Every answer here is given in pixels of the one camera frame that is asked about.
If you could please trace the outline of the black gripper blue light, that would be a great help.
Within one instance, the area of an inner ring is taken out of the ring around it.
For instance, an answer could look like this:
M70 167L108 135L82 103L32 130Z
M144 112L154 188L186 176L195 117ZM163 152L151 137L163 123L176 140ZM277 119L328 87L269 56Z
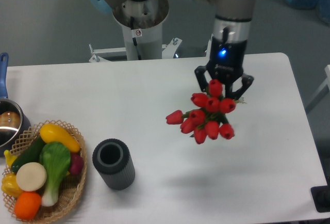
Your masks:
M215 37L211 41L209 62L206 66L198 66L195 76L201 92L206 92L208 81L205 72L208 71L211 78L219 80L225 86L227 98L239 99L249 89L254 77L243 73L243 59L247 41L237 43L224 43ZM233 83L241 77L242 86L233 91Z

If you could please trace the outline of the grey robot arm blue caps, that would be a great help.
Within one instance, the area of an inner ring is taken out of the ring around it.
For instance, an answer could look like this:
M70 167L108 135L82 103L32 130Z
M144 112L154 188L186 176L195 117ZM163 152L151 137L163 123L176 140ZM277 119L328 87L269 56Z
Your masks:
M225 86L225 96L239 99L253 77L243 71L243 58L256 0L193 0L216 7L209 61L195 75L205 91L205 73ZM168 0L90 0L100 12L111 13L122 26L128 60L162 57L162 24L169 14Z

